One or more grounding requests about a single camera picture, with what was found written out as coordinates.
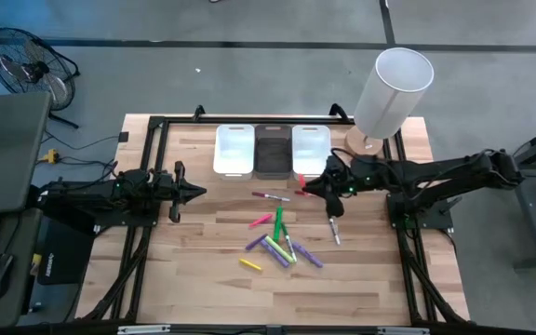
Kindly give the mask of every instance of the white bin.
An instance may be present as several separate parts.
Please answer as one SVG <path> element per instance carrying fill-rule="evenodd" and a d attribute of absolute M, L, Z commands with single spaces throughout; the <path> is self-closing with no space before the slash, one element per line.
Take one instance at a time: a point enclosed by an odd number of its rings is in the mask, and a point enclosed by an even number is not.
<path fill-rule="evenodd" d="M 223 180 L 251 179 L 254 144 L 253 126 L 218 126 L 214 145 L 214 172 L 220 174 Z"/>
<path fill-rule="evenodd" d="M 318 177 L 330 155 L 330 129 L 325 126 L 293 127 L 293 175 Z"/>

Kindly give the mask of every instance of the black container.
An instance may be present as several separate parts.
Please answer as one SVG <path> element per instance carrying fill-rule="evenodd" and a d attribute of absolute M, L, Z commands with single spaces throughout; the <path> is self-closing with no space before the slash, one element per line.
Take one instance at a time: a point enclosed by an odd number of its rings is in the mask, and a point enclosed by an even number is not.
<path fill-rule="evenodd" d="M 293 169 L 291 129 L 281 125 L 256 126 L 254 171 L 261 180 L 286 180 Z"/>

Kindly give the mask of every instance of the desk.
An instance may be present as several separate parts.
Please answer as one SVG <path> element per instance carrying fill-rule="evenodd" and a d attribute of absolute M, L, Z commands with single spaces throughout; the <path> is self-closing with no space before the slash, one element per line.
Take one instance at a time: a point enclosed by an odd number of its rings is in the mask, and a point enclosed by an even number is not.
<path fill-rule="evenodd" d="M 17 213 L 6 214 L 0 222 L 0 253 L 4 252 L 7 241 L 18 224 L 18 215 Z M 0 327 L 15 326 L 20 318 L 42 215 L 43 213 L 36 208 L 27 209 L 21 213 L 21 224 L 9 246 L 9 253 L 14 255 L 14 264 L 11 269 L 9 289 L 0 299 Z"/>
<path fill-rule="evenodd" d="M 120 143 L 117 170 L 139 168 L 148 114 L 128 114 Z M 349 126 L 333 126 L 332 145 L 342 147 Z M 173 125 L 168 132 L 164 168 L 177 160 L 186 179 L 208 193 L 181 207 L 181 223 L 168 220 L 161 209 L 153 230 L 143 280 L 139 323 L 286 324 L 286 325 L 407 325 L 409 314 L 395 232 L 385 213 L 385 192 L 368 192 L 345 199 L 346 214 L 337 219 L 342 244 L 336 246 L 325 220 L 325 203 L 293 192 L 289 181 L 221 181 L 212 170 L 216 125 Z M 424 120 L 411 117 L 403 126 L 409 160 L 432 160 Z M 154 141 L 151 164 L 155 161 Z M 265 213 L 274 213 L 274 200 L 251 191 L 278 194 L 291 238 L 313 252 L 325 265 L 318 269 L 300 258 L 283 269 L 261 248 L 246 253 L 252 239 L 271 233 L 273 225 L 249 229 Z M 114 227 L 94 243 L 77 315 L 85 315 L 114 282 L 126 229 Z M 452 245 L 437 231 L 422 231 L 430 276 L 450 305 L 468 312 Z M 239 258 L 259 264 L 258 273 Z M 422 292 L 416 285 L 420 311 Z M 129 294 L 124 299 L 127 309 Z"/>

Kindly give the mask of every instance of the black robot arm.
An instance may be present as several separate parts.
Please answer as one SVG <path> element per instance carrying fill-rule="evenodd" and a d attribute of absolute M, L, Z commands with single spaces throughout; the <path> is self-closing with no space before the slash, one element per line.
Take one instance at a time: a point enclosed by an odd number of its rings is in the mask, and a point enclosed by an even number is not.
<path fill-rule="evenodd" d="M 303 190 L 326 199 L 329 217 L 344 214 L 339 197 L 358 192 L 388 190 L 399 194 L 397 208 L 414 214 L 435 202 L 464 194 L 482 187 L 513 189 L 523 181 L 513 157 L 504 151 L 484 150 L 468 155 L 431 163 L 393 161 L 375 155 L 353 156 L 347 167 L 332 149 L 322 175 L 309 181 Z M 433 185 L 434 181 L 444 181 Z"/>
<path fill-rule="evenodd" d="M 41 188 L 38 206 L 47 215 L 79 221 L 88 216 L 98 225 L 153 225 L 160 204 L 172 201 L 169 218 L 179 222 L 179 205 L 204 194 L 206 189 L 184 178 L 185 166 L 175 163 L 175 179 L 163 171 L 131 169 L 108 181 L 53 181 Z"/>

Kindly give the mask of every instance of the white lamp shade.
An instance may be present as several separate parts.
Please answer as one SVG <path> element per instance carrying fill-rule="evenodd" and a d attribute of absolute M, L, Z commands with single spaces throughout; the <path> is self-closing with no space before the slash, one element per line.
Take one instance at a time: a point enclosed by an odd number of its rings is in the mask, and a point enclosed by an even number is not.
<path fill-rule="evenodd" d="M 371 69 L 355 109 L 355 125 L 375 139 L 393 136 L 434 81 L 434 67 L 419 52 L 384 50 Z"/>

